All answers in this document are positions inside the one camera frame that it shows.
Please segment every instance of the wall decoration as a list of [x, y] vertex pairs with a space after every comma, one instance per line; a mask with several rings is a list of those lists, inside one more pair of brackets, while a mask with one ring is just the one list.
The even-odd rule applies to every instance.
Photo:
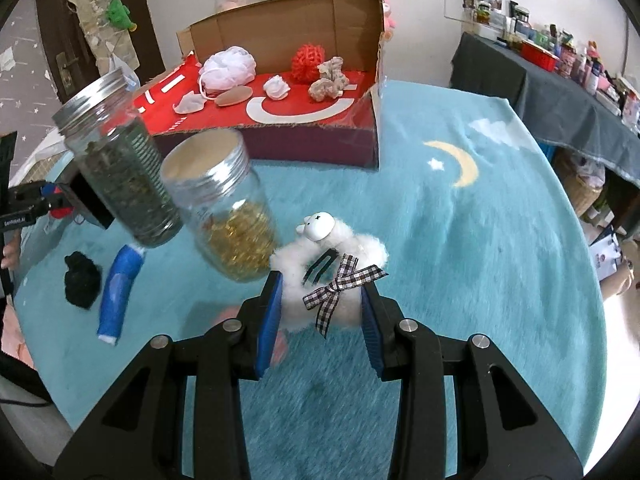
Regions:
[[100, 75], [110, 70], [111, 56], [117, 56], [132, 70], [140, 66], [129, 31], [114, 26], [107, 9], [113, 0], [68, 0], [76, 6], [78, 21], [95, 56]]

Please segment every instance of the pink cloth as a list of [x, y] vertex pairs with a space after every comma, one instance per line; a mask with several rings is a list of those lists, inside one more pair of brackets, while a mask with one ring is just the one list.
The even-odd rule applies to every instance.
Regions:
[[7, 303], [3, 321], [2, 351], [11, 357], [20, 359], [20, 361], [29, 365], [31, 368], [35, 368], [33, 366], [33, 359], [31, 359], [31, 355], [29, 354], [29, 349], [24, 342], [24, 336], [20, 330], [20, 324], [18, 323], [14, 305], [11, 301]]
[[[225, 319], [236, 317], [238, 315], [238, 312], [240, 312], [239, 306], [230, 306], [229, 308], [223, 310], [222, 313], [216, 318], [213, 326], [222, 323]], [[271, 355], [271, 366], [275, 366], [279, 362], [281, 362], [287, 355], [288, 349], [289, 345], [287, 345], [287, 338], [285, 337], [284, 332], [282, 330], [278, 330], [276, 343], [273, 346], [273, 355]]]

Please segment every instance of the human hand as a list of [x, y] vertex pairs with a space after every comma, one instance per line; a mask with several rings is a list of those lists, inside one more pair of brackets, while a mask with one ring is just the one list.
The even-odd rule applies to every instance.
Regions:
[[3, 269], [15, 270], [20, 263], [20, 242], [22, 241], [22, 232], [14, 231], [11, 241], [2, 249], [2, 262], [0, 267]]

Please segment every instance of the wooden door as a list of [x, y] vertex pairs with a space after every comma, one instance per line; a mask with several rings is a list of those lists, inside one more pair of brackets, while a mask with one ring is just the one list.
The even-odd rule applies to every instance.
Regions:
[[[158, 40], [156, 40], [146, 0], [122, 0], [122, 2], [129, 7], [131, 19], [138, 25], [136, 31], [130, 36], [140, 61], [140, 67], [136, 73], [140, 82], [144, 84], [164, 72]], [[67, 0], [36, 0], [36, 6], [42, 44], [51, 76], [58, 88], [60, 101], [65, 103], [82, 88], [100, 77], [95, 66], [95, 57], [86, 43], [78, 17]], [[72, 82], [71, 88], [65, 89], [60, 74], [61, 53], [64, 53], [66, 59], [66, 70]]]

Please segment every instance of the cardboard box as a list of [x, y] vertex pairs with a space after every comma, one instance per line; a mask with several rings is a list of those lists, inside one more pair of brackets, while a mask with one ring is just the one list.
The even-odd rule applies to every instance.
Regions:
[[[198, 131], [235, 127], [252, 158], [378, 166], [382, 0], [268, 0], [228, 10], [177, 33], [184, 62], [146, 85], [136, 105], [163, 153]], [[303, 44], [319, 44], [326, 59], [344, 59], [352, 85], [337, 101], [314, 102], [308, 85], [290, 78], [291, 59]], [[188, 115], [173, 111], [181, 97], [198, 92], [198, 62], [230, 46], [254, 56], [254, 97], [229, 108], [207, 102]], [[280, 74], [289, 96], [273, 102], [262, 85]]]

